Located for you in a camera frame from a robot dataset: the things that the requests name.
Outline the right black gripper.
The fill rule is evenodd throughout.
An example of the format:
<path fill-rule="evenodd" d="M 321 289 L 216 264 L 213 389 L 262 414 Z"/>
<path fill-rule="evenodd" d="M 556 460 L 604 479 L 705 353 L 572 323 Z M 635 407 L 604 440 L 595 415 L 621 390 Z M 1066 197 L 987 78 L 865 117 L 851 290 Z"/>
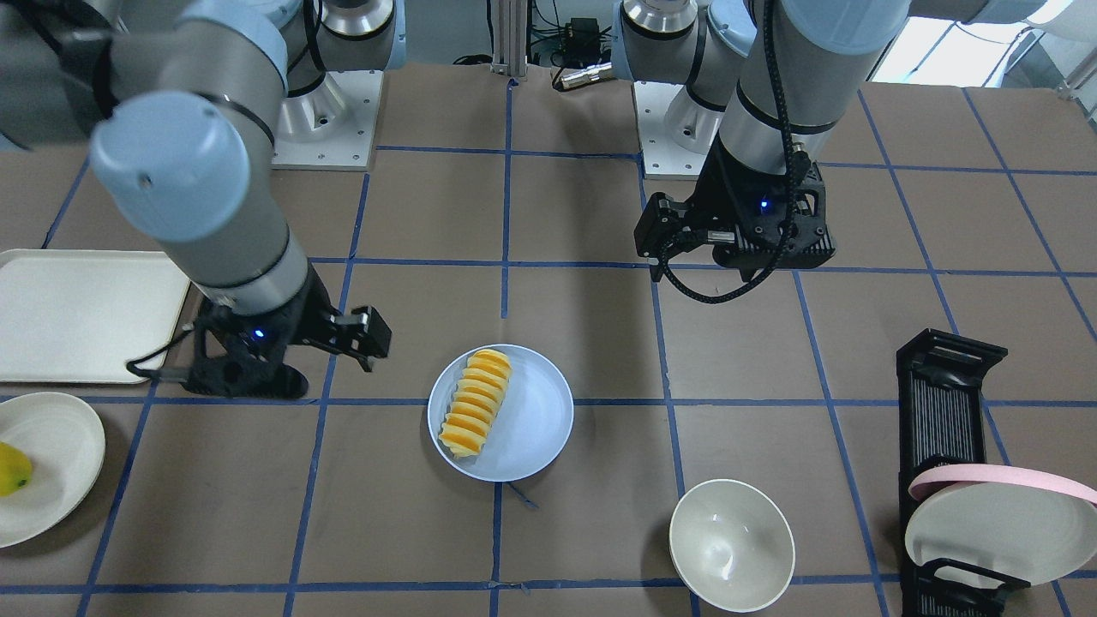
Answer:
<path fill-rule="evenodd" d="M 291 346 L 351 356 L 371 370 L 371 308 L 342 313 L 319 279 L 307 279 L 279 308 L 244 316 L 202 301 L 195 351 L 182 375 L 185 391 L 220 399 L 302 399 L 309 380 L 286 363 Z"/>

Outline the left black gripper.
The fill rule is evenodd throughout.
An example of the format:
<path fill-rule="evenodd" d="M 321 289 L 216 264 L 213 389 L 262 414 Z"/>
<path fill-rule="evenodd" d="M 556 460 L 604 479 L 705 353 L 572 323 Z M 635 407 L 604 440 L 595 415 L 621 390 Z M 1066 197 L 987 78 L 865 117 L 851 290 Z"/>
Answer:
<path fill-rule="evenodd" d="M 792 160 L 796 201 L 788 251 L 778 266 L 818 268 L 837 251 L 825 218 L 825 183 L 806 152 L 795 148 Z M 784 173 L 754 171 L 716 141 L 688 199 L 674 201 L 663 192 L 648 199 L 634 228 L 636 254 L 655 266 L 661 249 L 672 259 L 710 245 L 719 266 L 759 271 L 778 254 L 787 205 Z"/>

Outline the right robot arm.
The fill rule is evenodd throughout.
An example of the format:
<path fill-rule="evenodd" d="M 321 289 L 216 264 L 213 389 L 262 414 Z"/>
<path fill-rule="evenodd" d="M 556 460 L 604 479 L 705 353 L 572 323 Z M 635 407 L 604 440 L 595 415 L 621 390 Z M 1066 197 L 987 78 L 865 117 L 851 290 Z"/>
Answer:
<path fill-rule="evenodd" d="M 87 143 L 131 226 L 202 293 L 197 316 L 144 356 L 138 380 L 224 399 L 301 399 L 293 346 L 389 352 L 376 308 L 341 311 L 271 189 L 283 103 L 330 74 L 397 68 L 402 1 L 189 1 L 133 32 L 122 1 L 4 1 L 3 149 Z"/>

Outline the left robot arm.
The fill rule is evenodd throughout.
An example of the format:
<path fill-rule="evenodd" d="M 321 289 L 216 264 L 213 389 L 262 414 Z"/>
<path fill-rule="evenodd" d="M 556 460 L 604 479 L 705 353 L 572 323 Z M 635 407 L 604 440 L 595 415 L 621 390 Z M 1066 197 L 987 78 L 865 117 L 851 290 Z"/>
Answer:
<path fill-rule="evenodd" d="M 1093 1 L 623 1 L 614 72 L 679 83 L 719 128 L 682 202 L 657 193 L 634 231 L 655 281 L 674 257 L 709 246 L 744 281 L 815 268 L 836 251 L 819 148 L 909 16 L 1024 22 L 1094 38 Z"/>

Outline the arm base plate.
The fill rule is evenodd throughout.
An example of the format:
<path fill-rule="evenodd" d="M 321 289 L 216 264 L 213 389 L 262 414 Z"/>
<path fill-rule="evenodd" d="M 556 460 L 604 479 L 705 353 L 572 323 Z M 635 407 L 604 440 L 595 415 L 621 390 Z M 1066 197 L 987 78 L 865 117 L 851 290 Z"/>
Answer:
<path fill-rule="evenodd" d="M 367 171 L 385 72 L 328 72 L 309 93 L 279 106 L 278 171 Z"/>
<path fill-rule="evenodd" d="M 681 85 L 638 81 L 633 97 L 644 176 L 697 179 L 723 113 L 699 105 Z"/>

